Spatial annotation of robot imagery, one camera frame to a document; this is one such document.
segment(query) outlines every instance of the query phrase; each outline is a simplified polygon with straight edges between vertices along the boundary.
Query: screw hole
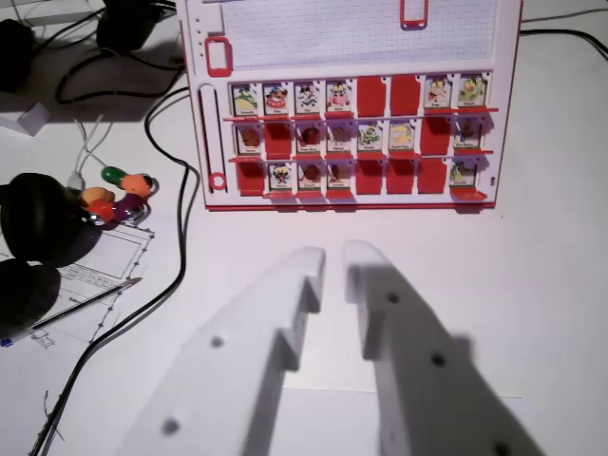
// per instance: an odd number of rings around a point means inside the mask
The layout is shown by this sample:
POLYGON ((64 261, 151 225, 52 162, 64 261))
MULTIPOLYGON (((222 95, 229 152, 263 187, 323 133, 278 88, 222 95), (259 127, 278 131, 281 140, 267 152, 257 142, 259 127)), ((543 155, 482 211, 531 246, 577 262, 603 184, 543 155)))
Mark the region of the screw hole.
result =
POLYGON ((390 304, 397 304, 400 301, 399 294, 389 293, 387 294, 387 300, 390 304))
POLYGON ((222 338, 221 338, 221 337, 219 337, 218 335, 214 335, 214 336, 211 338, 211 346, 212 346, 214 349, 218 349, 218 348, 220 348, 220 347, 221 347, 221 346, 223 346, 223 345, 224 345, 224 339, 222 339, 222 338))
POLYGON ((505 442, 496 442, 494 444, 494 454, 496 456, 511 456, 511 448, 505 442))
POLYGON ((444 356, 438 352, 433 353, 430 356, 430 361, 431 363, 433 363, 433 365, 435 365, 438 368, 442 368, 443 366, 446 365, 446 359, 444 358, 444 356))
POLYGON ((162 433, 165 435, 175 434, 180 430, 180 423, 175 418, 168 418, 162 423, 162 433))

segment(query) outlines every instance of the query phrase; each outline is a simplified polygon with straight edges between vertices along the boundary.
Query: green bead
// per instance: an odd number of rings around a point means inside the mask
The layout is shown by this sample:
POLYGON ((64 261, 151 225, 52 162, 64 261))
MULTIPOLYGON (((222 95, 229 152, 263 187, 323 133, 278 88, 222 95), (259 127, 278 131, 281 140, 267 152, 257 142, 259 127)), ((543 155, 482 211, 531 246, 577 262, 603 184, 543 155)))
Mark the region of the green bead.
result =
POLYGON ((113 183, 118 187, 121 186, 124 176, 126 176, 126 173, 116 166, 106 166, 102 169, 102 179, 108 183, 113 183))

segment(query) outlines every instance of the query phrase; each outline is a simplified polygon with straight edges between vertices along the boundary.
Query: guess who game board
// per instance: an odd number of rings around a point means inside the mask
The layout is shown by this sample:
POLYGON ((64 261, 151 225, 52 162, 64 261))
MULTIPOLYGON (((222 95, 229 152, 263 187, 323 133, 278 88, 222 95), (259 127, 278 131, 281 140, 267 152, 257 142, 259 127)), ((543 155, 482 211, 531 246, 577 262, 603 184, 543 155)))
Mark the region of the guess who game board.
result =
POLYGON ((521 9, 179 0, 207 208, 493 207, 521 9))

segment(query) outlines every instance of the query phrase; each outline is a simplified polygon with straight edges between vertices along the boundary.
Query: headphone ear cup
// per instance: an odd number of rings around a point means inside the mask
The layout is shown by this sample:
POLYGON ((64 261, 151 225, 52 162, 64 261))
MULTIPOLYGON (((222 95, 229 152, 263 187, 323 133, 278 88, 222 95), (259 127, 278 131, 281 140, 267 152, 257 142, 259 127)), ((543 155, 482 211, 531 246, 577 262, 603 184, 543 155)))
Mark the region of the headphone ear cup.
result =
POLYGON ((18 323, 17 317, 29 303, 34 282, 34 272, 25 261, 17 258, 0 261, 0 323, 18 323))
POLYGON ((10 252, 28 261, 60 255, 83 226, 76 197, 51 176, 33 173, 10 182, 0 222, 10 252))

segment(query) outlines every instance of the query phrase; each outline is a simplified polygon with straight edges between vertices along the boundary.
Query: paper sheet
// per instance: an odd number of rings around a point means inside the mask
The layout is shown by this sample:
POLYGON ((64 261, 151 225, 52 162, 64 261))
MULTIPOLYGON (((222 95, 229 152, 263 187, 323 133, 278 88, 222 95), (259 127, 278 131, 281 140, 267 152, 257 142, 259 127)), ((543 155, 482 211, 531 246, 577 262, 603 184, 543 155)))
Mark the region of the paper sheet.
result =
MULTIPOLYGON (((236 70, 487 59, 497 0, 431 0, 428 25, 402 30, 399 0, 222 4, 236 70)), ((422 17, 422 2, 406 14, 422 17)))
MULTIPOLYGON (((87 255, 59 269, 59 296, 43 318, 130 276, 143 276, 145 252, 153 238, 154 233, 149 230, 123 225, 103 232, 87 255)), ((0 260, 10 257, 0 233, 0 260)), ((4 367, 0 404, 9 410, 0 414, 2 454, 28 454, 46 421, 45 407, 48 412, 52 410, 82 352, 102 332, 111 329, 120 314, 121 299, 114 294, 30 338, 0 349, 0 365, 4 367), (10 435, 16 428, 20 429, 19 439, 10 435)))

